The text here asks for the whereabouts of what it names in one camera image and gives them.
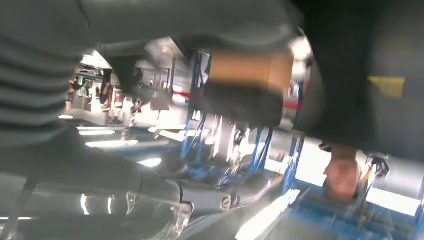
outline blue frame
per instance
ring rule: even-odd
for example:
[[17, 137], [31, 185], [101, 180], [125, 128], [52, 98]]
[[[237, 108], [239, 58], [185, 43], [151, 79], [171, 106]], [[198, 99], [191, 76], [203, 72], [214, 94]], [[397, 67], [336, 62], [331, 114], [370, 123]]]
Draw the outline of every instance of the blue frame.
[[[194, 68], [193, 68], [193, 77], [191, 83], [190, 93], [201, 90], [202, 83], [199, 87], [199, 80], [202, 80], [202, 54], [197, 53], [194, 56]], [[300, 83], [299, 88], [299, 104], [303, 101], [303, 88], [304, 83]], [[228, 172], [225, 172], [223, 169], [204, 164], [202, 162], [202, 149], [204, 144], [204, 135], [203, 129], [205, 127], [206, 115], [202, 116], [202, 120], [199, 123], [197, 128], [196, 135], [189, 144], [187, 138], [187, 132], [189, 131], [190, 121], [194, 113], [193, 103], [189, 100], [188, 103], [189, 110], [186, 121], [186, 135], [185, 139], [182, 142], [181, 149], [181, 161], [185, 161], [187, 154], [190, 150], [198, 144], [196, 160], [188, 166], [187, 174], [193, 179], [204, 179], [209, 176], [219, 177], [221, 183], [231, 183], [239, 181], [242, 178], [240, 175], [229, 175]], [[295, 122], [298, 119], [298, 113], [295, 116]], [[247, 169], [248, 174], [263, 173], [265, 169], [265, 161], [268, 157], [268, 151], [271, 146], [271, 140], [273, 136], [273, 130], [268, 131], [268, 136], [265, 140], [265, 145], [261, 151], [259, 151], [259, 144], [261, 142], [261, 137], [263, 133], [263, 128], [259, 127], [257, 129], [256, 135], [256, 146], [252, 156], [252, 163]], [[294, 218], [300, 218], [312, 224], [315, 224], [323, 229], [323, 231], [328, 231], [337, 235], [347, 237], [349, 239], [361, 239], [361, 240], [380, 240], [380, 239], [414, 239], [418, 233], [424, 230], [424, 215], [423, 208], [419, 208], [416, 212], [415, 217], [406, 216], [401, 213], [396, 213], [388, 209], [382, 208], [380, 206], [374, 205], [372, 203], [367, 203], [364, 200], [366, 197], [367, 189], [363, 189], [358, 199], [355, 202], [355, 205], [350, 209], [349, 212], [342, 210], [337, 210], [331, 206], [324, 205], [322, 203], [313, 202], [307, 198], [310, 190], [312, 191], [323, 191], [322, 187], [313, 186], [309, 183], [296, 180], [296, 173], [299, 166], [299, 159], [302, 154], [303, 146], [305, 143], [305, 136], [294, 135], [292, 138], [292, 143], [289, 153], [289, 164], [284, 173], [283, 181], [281, 183], [281, 195], [283, 196], [291, 189], [307, 189], [291, 207], [289, 211], [282, 213], [279, 219], [293, 216]], [[379, 213], [388, 213], [391, 216], [396, 216], [397, 218], [402, 219], [402, 221], [397, 221], [402, 224], [412, 224], [414, 225], [413, 230], [402, 230], [400, 228], [387, 228], [386, 226], [372, 222], [366, 219], [365, 215], [369, 212], [379, 212]]]
[[[302, 103], [302, 101], [303, 83], [300, 84], [299, 88], [299, 103]], [[292, 138], [289, 155], [290, 161], [281, 183], [282, 196], [290, 189], [305, 188], [305, 186], [309, 186], [309, 188], [311, 188], [311, 184], [296, 179], [299, 159], [302, 153], [304, 142], [304, 136], [294, 135]], [[315, 186], [313, 188], [314, 191], [323, 191], [322, 187], [319, 186]], [[366, 198], [366, 192], [367, 189], [363, 189], [360, 192], [355, 205], [349, 212], [336, 210], [331, 206], [312, 202], [311, 200], [302, 197], [302, 199], [298, 199], [295, 204], [290, 207], [289, 211], [282, 213], [279, 219], [292, 216], [294, 218], [302, 219], [306, 222], [316, 225], [323, 231], [355, 240], [413, 240], [418, 236], [419, 233], [423, 232], [424, 214], [422, 206], [417, 209], [415, 216], [408, 216], [366, 201], [364, 202], [364, 205], [362, 205], [363, 200]], [[391, 219], [401, 219], [397, 221], [398, 224], [411, 224], [414, 226], [414, 228], [411, 231], [394, 229], [393, 227], [388, 228], [387, 226], [384, 226], [380, 223], [367, 220], [367, 218], [364, 217], [365, 215], [363, 215], [364, 213], [374, 213], [376, 211], [379, 213], [389, 214], [389, 218]]]

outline yellow label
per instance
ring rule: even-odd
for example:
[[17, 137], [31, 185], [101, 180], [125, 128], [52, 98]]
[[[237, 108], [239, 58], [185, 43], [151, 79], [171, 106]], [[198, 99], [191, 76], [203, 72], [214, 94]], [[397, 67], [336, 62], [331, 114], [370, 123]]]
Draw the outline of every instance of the yellow label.
[[396, 76], [369, 76], [368, 80], [373, 83], [380, 92], [388, 98], [402, 98], [404, 90], [404, 77]]

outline ceiling light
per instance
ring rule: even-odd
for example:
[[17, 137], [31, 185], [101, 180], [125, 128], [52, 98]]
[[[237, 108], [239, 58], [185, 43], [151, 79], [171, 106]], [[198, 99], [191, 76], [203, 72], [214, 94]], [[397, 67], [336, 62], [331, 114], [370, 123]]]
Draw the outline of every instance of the ceiling light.
[[112, 130], [98, 130], [98, 131], [80, 131], [81, 136], [99, 136], [99, 135], [112, 135], [115, 131]]
[[139, 161], [138, 164], [146, 166], [148, 168], [154, 168], [162, 163], [162, 158], [151, 158], [143, 161]]
[[59, 116], [59, 119], [74, 119], [74, 117], [69, 115], [62, 115], [62, 116]]

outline blue metal rack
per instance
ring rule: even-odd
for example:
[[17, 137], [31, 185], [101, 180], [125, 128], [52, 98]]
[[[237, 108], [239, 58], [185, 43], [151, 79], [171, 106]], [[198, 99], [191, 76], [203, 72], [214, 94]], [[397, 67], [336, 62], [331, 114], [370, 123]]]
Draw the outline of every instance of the blue metal rack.
[[[303, 84], [300, 85], [299, 89], [300, 103], [303, 100], [302, 92]], [[282, 195], [292, 189], [306, 188], [306, 186], [310, 188], [311, 186], [309, 183], [296, 179], [304, 142], [304, 136], [293, 136], [290, 149], [290, 161], [281, 183]], [[322, 187], [314, 186], [312, 192], [314, 191], [322, 193], [323, 190]], [[419, 233], [423, 232], [424, 216], [422, 207], [418, 208], [415, 216], [404, 215], [372, 203], [367, 203], [365, 201], [366, 192], [367, 189], [362, 189], [360, 191], [358, 198], [349, 211], [340, 211], [334, 209], [332, 206], [319, 204], [309, 200], [307, 197], [303, 197], [302, 199], [298, 199], [295, 204], [291, 205], [288, 211], [289, 213], [282, 213], [280, 219], [288, 216], [299, 218], [320, 227], [323, 231], [355, 240], [414, 240]], [[396, 224], [403, 224], [404, 226], [387, 226], [375, 220], [369, 220], [367, 216], [369, 213], [385, 214], [384, 219], [390, 220], [392, 224], [392, 219], [400, 219]]]
[[[193, 94], [201, 89], [202, 71], [202, 54], [197, 53], [194, 56], [194, 68], [190, 93]], [[298, 103], [303, 101], [303, 83], [300, 84]], [[231, 181], [239, 181], [241, 176], [229, 175], [218, 167], [207, 165], [202, 162], [202, 148], [204, 144], [203, 130], [206, 123], [206, 115], [203, 114], [199, 122], [197, 132], [194, 138], [189, 142], [187, 133], [189, 131], [190, 122], [194, 113], [192, 100], [188, 103], [189, 110], [186, 121], [186, 136], [182, 142], [181, 161], [186, 161], [188, 153], [197, 149], [196, 159], [188, 165], [188, 175], [193, 179], [205, 179], [208, 176], [219, 176], [224, 183]], [[273, 130], [269, 129], [268, 136], [265, 140], [263, 148], [260, 149], [261, 138], [264, 129], [258, 127], [256, 135], [256, 145], [252, 155], [252, 162], [247, 169], [244, 169], [244, 174], [252, 175], [256, 173], [263, 173], [265, 170], [265, 161], [268, 157], [268, 152], [271, 147], [271, 140]], [[314, 186], [309, 183], [296, 179], [296, 173], [301, 158], [305, 136], [294, 135], [289, 153], [288, 167], [284, 173], [283, 181], [281, 182], [281, 195], [285, 195], [290, 190], [307, 189], [303, 192], [301, 197], [291, 205], [288, 211], [281, 214], [280, 218], [293, 217], [299, 218], [303, 221], [321, 227], [323, 231], [332, 234], [343, 236], [347, 239], [360, 239], [360, 240], [382, 240], [382, 239], [395, 239], [395, 240], [408, 240], [415, 239], [419, 233], [424, 230], [424, 215], [423, 208], [419, 207], [416, 215], [411, 217], [401, 213], [393, 212], [378, 205], [367, 203], [365, 201], [367, 189], [362, 189], [356, 202], [349, 208], [348, 211], [336, 209], [331, 205], [325, 205], [320, 202], [314, 202], [308, 198], [310, 193], [322, 193], [323, 188]], [[378, 222], [369, 215], [369, 213], [380, 213], [386, 216], [386, 219], [401, 219], [395, 222], [394, 225], [404, 225], [403, 227], [395, 227], [394, 221], [390, 221], [392, 225], [387, 226], [384, 223]]]

